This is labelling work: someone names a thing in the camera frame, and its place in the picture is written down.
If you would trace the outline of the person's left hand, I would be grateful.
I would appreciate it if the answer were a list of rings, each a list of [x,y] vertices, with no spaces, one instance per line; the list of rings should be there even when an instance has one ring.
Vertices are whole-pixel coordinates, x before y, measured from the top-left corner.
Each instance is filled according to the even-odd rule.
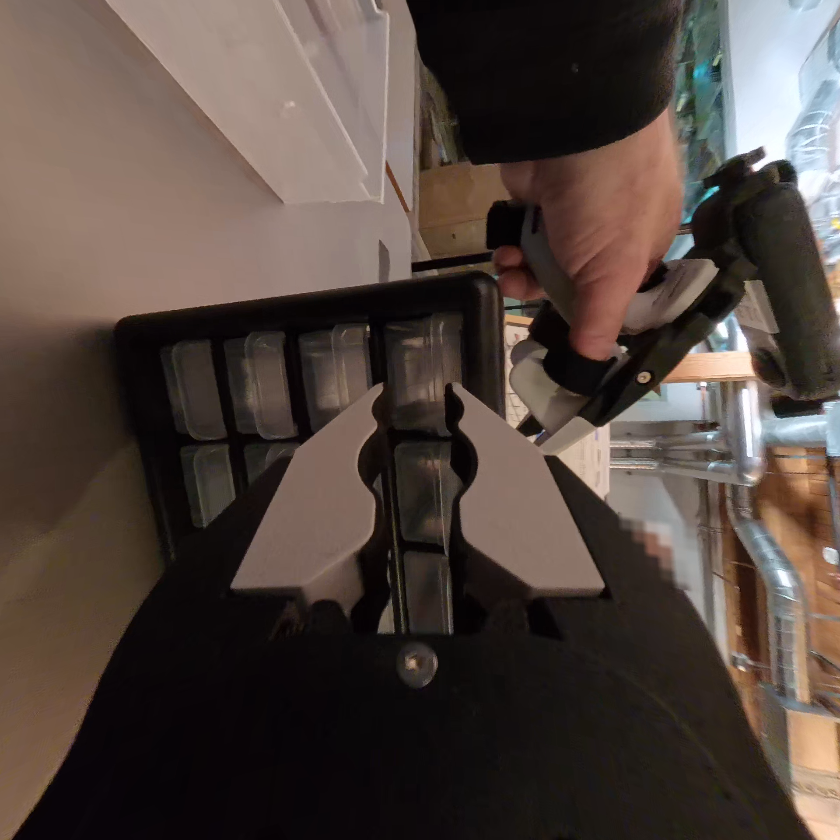
[[[685,176],[672,111],[599,149],[502,164],[500,176],[512,198],[540,206],[553,257],[574,284],[571,346],[606,360],[680,224]]]

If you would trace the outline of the silver ventilation duct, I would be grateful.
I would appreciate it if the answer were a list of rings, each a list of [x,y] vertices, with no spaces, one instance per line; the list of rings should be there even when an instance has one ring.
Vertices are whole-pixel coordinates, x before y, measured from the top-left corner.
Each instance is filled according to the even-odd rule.
[[[813,703],[809,610],[802,578],[760,519],[754,492],[767,474],[772,448],[833,444],[838,403],[777,416],[756,381],[725,381],[720,423],[687,434],[628,437],[614,434],[612,468],[651,471],[716,483],[724,488],[728,519],[763,583],[768,603],[770,682],[800,706]]]

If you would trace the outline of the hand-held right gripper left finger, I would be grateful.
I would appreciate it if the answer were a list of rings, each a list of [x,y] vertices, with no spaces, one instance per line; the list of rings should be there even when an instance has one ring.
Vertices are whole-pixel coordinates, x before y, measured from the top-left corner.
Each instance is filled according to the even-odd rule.
[[[385,385],[372,388],[292,456],[232,581],[234,592],[296,602],[358,602],[361,555],[376,534],[382,501],[380,419]]]

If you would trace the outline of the person's left forearm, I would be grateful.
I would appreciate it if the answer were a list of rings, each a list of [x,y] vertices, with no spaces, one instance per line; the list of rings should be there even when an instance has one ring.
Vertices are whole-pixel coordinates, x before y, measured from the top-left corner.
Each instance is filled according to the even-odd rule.
[[[599,149],[673,97],[683,3],[411,1],[419,55],[477,165]]]

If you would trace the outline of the set of clear cabinet drawers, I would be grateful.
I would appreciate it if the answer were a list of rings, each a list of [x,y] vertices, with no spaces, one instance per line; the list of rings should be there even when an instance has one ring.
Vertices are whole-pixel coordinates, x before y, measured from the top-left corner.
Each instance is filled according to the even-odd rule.
[[[462,380],[462,334],[463,319],[452,312],[384,326],[393,426],[409,433],[395,443],[393,458],[397,519],[409,546],[403,560],[407,622],[415,634],[454,631],[448,545],[460,483],[451,467],[445,386]],[[291,457],[302,441],[292,412],[287,335],[256,331],[222,345],[220,379],[208,339],[181,341],[160,353],[175,431],[191,439],[179,457],[193,529],[208,526],[236,498],[222,384],[234,431],[244,439],[247,486]],[[303,333],[297,348],[304,407],[315,433],[373,386],[371,327],[354,322]]]

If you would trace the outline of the black drawer cabinet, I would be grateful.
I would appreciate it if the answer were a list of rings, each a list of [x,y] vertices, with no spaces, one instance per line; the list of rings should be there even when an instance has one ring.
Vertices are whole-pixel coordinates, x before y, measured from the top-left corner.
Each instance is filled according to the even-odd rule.
[[[125,318],[115,329],[115,345],[123,392],[140,444],[143,469],[168,559],[162,577],[135,613],[122,637],[122,657],[149,656],[153,665],[174,667],[218,665],[274,650],[290,639],[293,652],[327,650],[314,638],[341,638],[339,649],[358,644],[374,648],[387,606],[392,606],[396,638],[385,643],[398,650],[402,642],[437,644],[450,635],[473,635],[501,621],[499,605],[484,605],[466,590],[466,546],[459,533],[458,500],[467,477],[466,447],[455,441],[453,413],[445,427],[451,444],[451,467],[460,488],[455,496],[448,545],[452,633],[413,633],[407,622],[404,551],[409,548],[397,519],[394,445],[409,433],[399,433],[392,421],[392,388],[386,383],[384,326],[452,312],[463,319],[459,384],[502,416],[504,372],[502,297],[496,282],[478,271],[382,285],[327,290],[308,294],[219,306],[165,311]],[[374,483],[381,499],[381,519],[374,539],[362,552],[364,594],[358,602],[296,602],[291,596],[232,591],[238,571],[292,456],[280,458],[249,486],[240,444],[234,431],[228,386],[222,384],[224,424],[229,435],[236,498],[208,526],[190,524],[179,457],[191,439],[175,431],[165,386],[161,350],[181,341],[210,340],[216,376],[224,375],[222,343],[256,331],[287,335],[291,366],[292,412],[302,433],[301,445],[317,432],[310,430],[303,402],[298,337],[344,323],[371,327],[373,385],[385,385],[380,419],[383,470]]]

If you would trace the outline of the translucent plastic bin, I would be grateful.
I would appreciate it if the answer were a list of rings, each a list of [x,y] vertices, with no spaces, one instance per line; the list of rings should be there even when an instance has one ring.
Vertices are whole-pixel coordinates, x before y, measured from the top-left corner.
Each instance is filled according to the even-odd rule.
[[[108,5],[283,203],[384,202],[378,2]]]

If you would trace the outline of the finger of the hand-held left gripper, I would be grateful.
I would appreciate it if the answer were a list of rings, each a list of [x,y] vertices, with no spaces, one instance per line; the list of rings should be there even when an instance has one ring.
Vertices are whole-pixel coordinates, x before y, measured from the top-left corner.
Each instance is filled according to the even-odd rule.
[[[597,430],[598,427],[582,416],[568,411],[550,414],[543,421],[529,414],[518,424],[522,436],[532,438],[544,455],[551,456],[560,455]]]

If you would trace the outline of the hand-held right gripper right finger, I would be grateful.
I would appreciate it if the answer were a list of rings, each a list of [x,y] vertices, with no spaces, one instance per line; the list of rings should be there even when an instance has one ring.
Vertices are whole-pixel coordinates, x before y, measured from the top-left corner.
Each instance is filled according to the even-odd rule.
[[[466,447],[458,499],[465,588],[478,601],[596,597],[605,583],[546,458],[462,384],[450,383],[452,435]]]

